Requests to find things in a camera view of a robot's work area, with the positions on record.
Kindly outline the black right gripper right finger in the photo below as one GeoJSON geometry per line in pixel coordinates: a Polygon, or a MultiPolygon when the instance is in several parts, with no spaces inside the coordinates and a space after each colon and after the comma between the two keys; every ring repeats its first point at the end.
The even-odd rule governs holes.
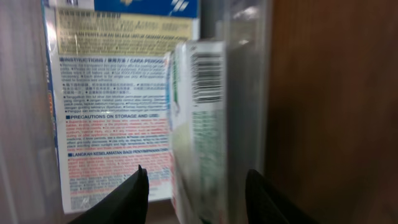
{"type": "Polygon", "coordinates": [[[318,223],[254,169],[248,170],[246,176],[245,199],[249,224],[318,223]]]}

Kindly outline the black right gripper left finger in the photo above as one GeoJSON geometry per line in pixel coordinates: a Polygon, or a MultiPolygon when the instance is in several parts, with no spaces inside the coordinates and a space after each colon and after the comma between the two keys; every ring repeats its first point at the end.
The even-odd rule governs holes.
{"type": "Polygon", "coordinates": [[[70,224],[145,224],[148,198],[147,170],[139,166],[132,176],[70,224]]]}

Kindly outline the white green medicine box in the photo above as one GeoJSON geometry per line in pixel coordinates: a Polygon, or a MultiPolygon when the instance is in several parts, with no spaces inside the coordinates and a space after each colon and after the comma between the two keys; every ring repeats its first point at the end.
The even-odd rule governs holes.
{"type": "Polygon", "coordinates": [[[227,223],[225,43],[182,42],[167,60],[175,213],[180,223],[227,223]]]}

